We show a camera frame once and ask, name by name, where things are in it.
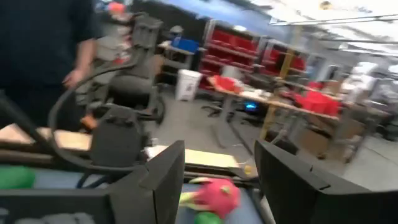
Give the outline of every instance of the trash bin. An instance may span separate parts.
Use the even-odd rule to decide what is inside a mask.
[[[199,72],[181,69],[178,71],[176,100],[191,101],[195,98],[202,74]]]

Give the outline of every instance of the dragon fruit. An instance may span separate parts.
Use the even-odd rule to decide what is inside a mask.
[[[196,192],[182,193],[180,197],[182,206],[213,212],[224,219],[241,203],[240,190],[228,179],[199,177],[190,183],[202,183],[202,186]]]

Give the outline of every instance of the green ball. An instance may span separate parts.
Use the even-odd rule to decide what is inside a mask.
[[[218,215],[211,212],[200,212],[195,216],[195,224],[222,224]]]

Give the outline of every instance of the storage rack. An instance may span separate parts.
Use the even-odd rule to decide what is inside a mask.
[[[260,49],[258,35],[235,30],[225,22],[210,20],[205,27],[203,42],[200,88],[209,88],[206,77],[220,74],[225,65],[235,66],[243,73],[253,72]]]
[[[285,57],[282,57],[282,61],[280,62],[281,64],[278,65],[280,56],[286,55],[288,49],[292,49],[294,52],[294,56],[289,67],[289,73],[303,73],[305,71],[304,58],[307,58],[309,54],[274,39],[269,39],[266,43],[266,48],[259,60],[259,73],[278,76],[285,59]]]

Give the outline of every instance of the green object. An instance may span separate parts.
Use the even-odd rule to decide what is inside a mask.
[[[195,224],[222,224],[218,215],[211,212],[200,212],[195,216]]]
[[[29,189],[35,182],[35,173],[26,167],[0,167],[0,189]]]

